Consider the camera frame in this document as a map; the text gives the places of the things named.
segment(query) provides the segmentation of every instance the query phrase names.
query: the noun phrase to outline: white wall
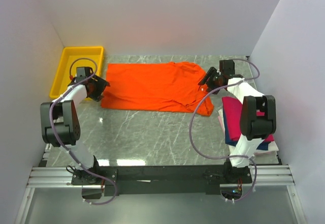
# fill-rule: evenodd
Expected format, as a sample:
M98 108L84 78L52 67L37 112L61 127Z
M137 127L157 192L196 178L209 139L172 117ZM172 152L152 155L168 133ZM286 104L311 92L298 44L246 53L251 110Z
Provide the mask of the white wall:
M251 60L277 102L276 140L309 223L324 223L325 0L280 0Z
M13 223L41 159L41 102L62 52L37 0L0 0L0 223Z
M65 46L250 55L279 0L42 0Z

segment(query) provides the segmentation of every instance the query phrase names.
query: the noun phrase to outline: orange shirt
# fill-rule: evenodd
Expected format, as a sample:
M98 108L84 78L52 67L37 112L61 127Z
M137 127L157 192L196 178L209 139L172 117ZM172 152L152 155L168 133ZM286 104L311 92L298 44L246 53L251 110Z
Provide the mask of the orange shirt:
M120 110L194 111L207 94L198 86L206 72L190 62L159 64L109 64L102 107ZM198 113L210 116L213 105L207 98Z

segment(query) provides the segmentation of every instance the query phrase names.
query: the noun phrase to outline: cable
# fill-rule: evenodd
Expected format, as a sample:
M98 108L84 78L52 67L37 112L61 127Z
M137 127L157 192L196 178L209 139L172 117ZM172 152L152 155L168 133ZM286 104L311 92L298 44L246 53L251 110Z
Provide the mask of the cable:
M76 86L78 86L78 85L80 85L80 84L82 84L83 82L85 82L85 81L87 81L88 79L90 79L90 78L92 78L93 76L95 76L95 74L96 74L96 72L97 72L97 69L98 69L98 67L97 67L97 64L96 64L96 62L93 60L93 59L90 59L90 58L86 58L86 57L83 57L83 58L78 58L78 59L76 59L72 64L71 64L71 66L70 66L70 69L69 69L69 72L71 73L71 68L72 68L72 65L74 64L74 63L76 63L77 61L79 61L79 60L89 60L89 61L91 61L91 62L93 62L94 63L94 65L95 65L95 71L89 76L89 77L87 77L87 78L85 78L85 79L83 79L83 80L81 80L80 82L78 82L78 83L76 83L76 84L74 84L74 85L72 85L69 89L67 89L66 90L66 92L64 92L62 95L60 95L60 97L58 98L58 99L56 99L53 103L52 103L52 105L51 105L51 107L50 107L50 112L49 112L49 117L50 117L50 123L51 123L51 128L52 128L52 130L53 130L53 133L54 133L54 136L55 136L55 138L56 138L56 140L58 141L58 143L60 144L60 146L62 146L68 153L69 153L69 155L71 156L71 158L86 172L86 173L88 173L88 174L90 174L90 175L92 175L92 176L94 176L94 177L98 177L98 178L101 178L101 179L103 179L103 180L105 180L105 181L108 181L108 182L110 182L113 186L114 186L114 189L115 189L115 192L114 192L114 195L112 196L112 198L110 198L109 200L107 200L107 201L104 201L104 202L101 202L101 203L93 203L93 202L91 202L90 200L85 200L87 203L89 203L89 204L91 204L91 205L105 205L105 204L108 204L108 203L110 203L110 202L112 202L113 201L113 199L117 196L117 193L118 193L118 189L117 189L117 185L116 185L116 183L114 182L114 181L112 181L111 179L109 179L109 178L107 178L107 177L104 177L104 176L101 176L101 175L98 175L98 174L96 174L96 173L94 173L94 172L91 172L91 171L89 171L88 169L86 169L86 167L78 160L78 158L70 151L70 149L68 148L68 147L66 147L64 144L63 144L63 142L62 142L62 140L61 140L61 138L60 138L60 136L58 135L58 133L57 133L57 131L56 131L56 129L55 129L55 126L54 126L54 121L53 121L53 109L54 109L54 107L55 107L55 105L57 104L57 103L59 103L61 100L63 100Z
M211 94L223 89L223 88L228 88L228 87L232 87L232 86L236 86L238 84L241 84L243 81L248 81L248 80L253 80L253 79L256 79L260 76L260 72L259 72L259 69L257 68L257 66L252 63L251 61L248 61L248 60L244 60L244 59L238 59L238 58L234 58L234 59L231 59L231 60L242 60L242 61L245 61L249 64L251 64L257 71L257 75L255 77L252 77L252 78L245 78L244 80L241 80L237 83L234 83L234 84L230 84L230 85L225 85L225 86L221 86L221 87L218 87L212 91L210 91L206 96L203 97L203 99L199 102L198 106L195 108L195 110L193 111L192 113L192 117L191 117L191 120L189 121L189 129L188 129L188 134L189 134L189 140L191 142L191 145L193 147L193 149L201 156L203 156L204 158L207 158L207 159L229 159L229 158L237 158L237 157L242 157L242 158L247 158L249 159L252 164L254 165L255 167L255 175L254 175L254 179L253 179L253 182L252 182L252 186L250 187L250 189L247 191L247 193L242 196L240 199L237 199L235 201L239 201L239 200L242 200L244 198L246 198L254 189L254 186L255 186L255 183L256 183L256 178L257 178L257 165L256 163L251 159L249 158L248 156L246 155L229 155L229 156L209 156L209 155L206 155L206 154L203 154L202 152L199 151L199 149L194 145L194 142L193 142L193 138L192 138L192 125L193 125L193 120L194 120L194 117L195 117L195 114L198 112L198 109L199 107L201 106L201 104L206 100L207 97L209 97Z

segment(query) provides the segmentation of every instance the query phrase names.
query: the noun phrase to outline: yellow bin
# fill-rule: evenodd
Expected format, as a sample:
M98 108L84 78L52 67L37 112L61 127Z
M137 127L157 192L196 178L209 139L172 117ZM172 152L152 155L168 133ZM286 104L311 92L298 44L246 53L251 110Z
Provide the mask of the yellow bin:
M104 59L104 48L102 46L92 47L65 47L63 49L59 66L56 70L50 98L56 99L64 93L70 83L69 68L73 61L78 58L87 57L93 59L97 63L96 75L101 75L102 64ZM72 67L72 75L77 72L77 67L91 67L95 69L95 65L89 60L79 60Z

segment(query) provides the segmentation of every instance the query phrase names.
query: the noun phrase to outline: marble table surface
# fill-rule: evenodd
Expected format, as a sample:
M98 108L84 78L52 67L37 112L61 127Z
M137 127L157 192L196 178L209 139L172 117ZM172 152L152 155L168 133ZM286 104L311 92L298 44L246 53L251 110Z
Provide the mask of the marble table surface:
M106 56L102 77L106 77L109 63L166 63L189 61L204 70L219 67L219 60L244 56L216 55L164 55L164 56ZM251 77L247 63L235 61L236 73ZM193 140L199 150L212 156L229 154L224 134L218 121L221 97L230 96L225 90L211 97L214 111L210 117L197 115L193 123ZM223 164L199 156L191 147L188 137L190 113L153 111L124 111L101 108L94 101L83 101L77 108L81 126L81 138L89 151L102 166L129 165L204 165ZM258 155L257 164L278 164L276 153ZM47 167L65 167L72 164L70 158L58 148L52 148Z

